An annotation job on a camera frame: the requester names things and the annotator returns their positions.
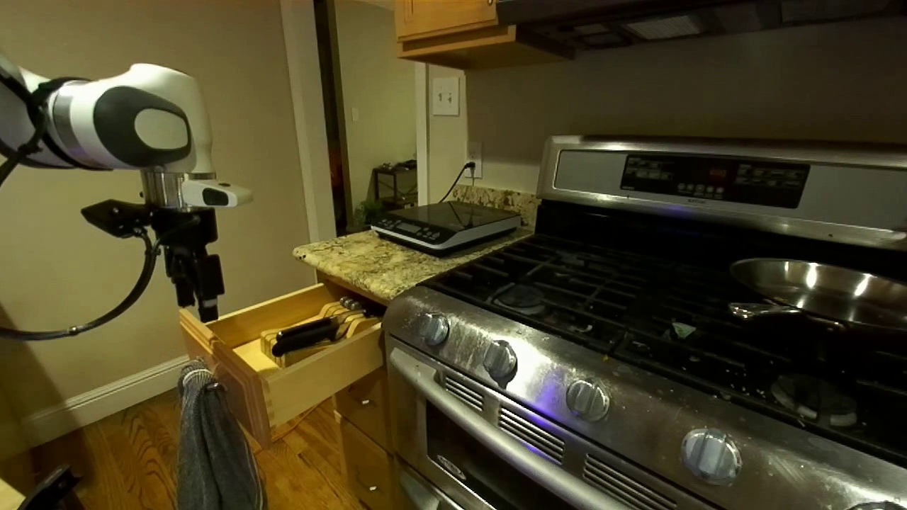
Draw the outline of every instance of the range hood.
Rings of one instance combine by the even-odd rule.
[[[565,54],[904,15],[907,0],[500,0],[503,25]]]

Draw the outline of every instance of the kitchen towel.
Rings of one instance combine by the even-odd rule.
[[[178,510],[265,510],[265,486],[215,373],[191,363],[178,377]]]

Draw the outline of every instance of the wooden drawer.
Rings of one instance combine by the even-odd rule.
[[[388,389],[382,369],[340,390],[338,410],[388,451]]]
[[[369,510],[394,510],[396,485],[394,485],[392,455],[345,418],[340,424],[340,437],[343,437],[345,478],[351,492]]]
[[[187,352],[215,369],[229,410],[255,438],[270,442],[282,424],[382,366],[374,318],[354,336],[296,352],[297,359],[287,369],[265,355],[262,332],[310,319],[338,298],[327,287],[310,287],[214,322],[178,311]]]

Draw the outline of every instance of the gas burner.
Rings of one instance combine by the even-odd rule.
[[[771,396],[805,421],[831,428],[857,424],[857,399],[823,377],[780,373],[771,384]]]
[[[545,291],[525,284],[504,287],[491,302],[517,315],[545,315]]]

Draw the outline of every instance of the granite countertop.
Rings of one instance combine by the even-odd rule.
[[[507,189],[457,187],[455,197],[500,206],[500,210],[517,210],[521,212],[525,226],[518,226],[511,236],[460,248],[445,258],[385,240],[377,231],[354,231],[334,240],[303,243],[303,246],[296,246],[292,255],[314,267],[324,278],[334,281],[338,287],[351,289],[362,298],[372,298],[377,302],[388,302],[405,289],[435,275],[442,275],[455,267],[462,267],[469,261],[476,261],[489,251],[497,251],[507,243],[517,243],[532,236],[535,204],[540,204],[532,196],[507,192]]]

